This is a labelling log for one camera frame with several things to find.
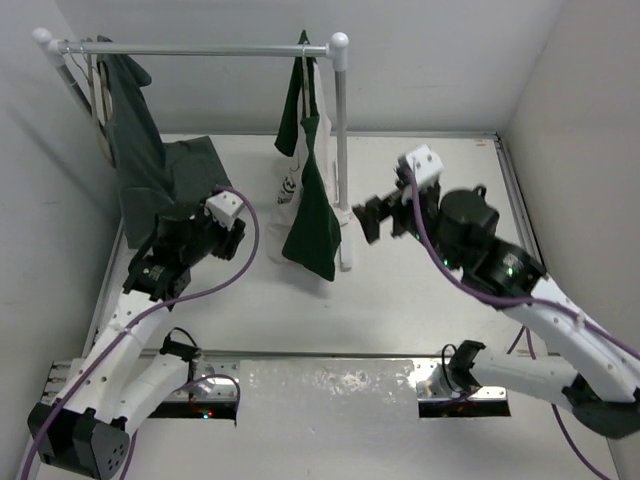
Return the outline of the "green and white t-shirt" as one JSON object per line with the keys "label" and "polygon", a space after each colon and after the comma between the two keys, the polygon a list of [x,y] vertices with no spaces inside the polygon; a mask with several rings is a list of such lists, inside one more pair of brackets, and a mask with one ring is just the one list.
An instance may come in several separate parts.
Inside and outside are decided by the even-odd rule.
{"label": "green and white t-shirt", "polygon": [[335,192],[329,179],[330,134],[317,60],[297,57],[274,142],[288,166],[266,230],[267,254],[328,282],[335,280],[342,240],[330,199]]}

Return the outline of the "wooden clothes hanger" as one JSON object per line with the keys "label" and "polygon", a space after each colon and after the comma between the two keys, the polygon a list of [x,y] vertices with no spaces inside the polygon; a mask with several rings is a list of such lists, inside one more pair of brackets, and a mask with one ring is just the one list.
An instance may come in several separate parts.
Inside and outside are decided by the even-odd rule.
{"label": "wooden clothes hanger", "polygon": [[302,45],[302,116],[304,119],[317,115],[315,99],[315,60],[307,55],[308,43]]}

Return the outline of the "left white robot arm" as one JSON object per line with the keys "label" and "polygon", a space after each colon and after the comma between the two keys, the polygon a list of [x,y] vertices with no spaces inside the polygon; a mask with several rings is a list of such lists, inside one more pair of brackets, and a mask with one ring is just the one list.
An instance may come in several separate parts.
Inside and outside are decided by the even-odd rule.
{"label": "left white robot arm", "polygon": [[155,216],[132,257],[108,323],[74,375],[50,403],[37,403],[21,476],[35,459],[90,479],[124,475],[141,423],[173,392],[196,384],[198,347],[168,339],[151,364],[130,376],[152,334],[179,304],[191,270],[208,256],[228,261],[246,224],[239,202],[175,205]]}

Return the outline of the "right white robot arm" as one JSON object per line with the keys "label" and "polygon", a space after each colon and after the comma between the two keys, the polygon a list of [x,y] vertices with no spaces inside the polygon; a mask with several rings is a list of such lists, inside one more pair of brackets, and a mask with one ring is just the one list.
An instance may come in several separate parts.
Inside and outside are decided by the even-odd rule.
{"label": "right white robot arm", "polygon": [[639,431],[639,357],[573,304],[546,268],[521,247],[496,234],[499,212],[482,184],[442,192],[438,179],[417,183],[397,169],[396,189],[353,208],[365,239],[380,225],[392,236],[420,241],[437,268],[464,293],[533,331],[556,351],[537,360],[511,358],[484,343],[455,347],[442,375],[461,395],[501,386],[570,412],[608,439]]}

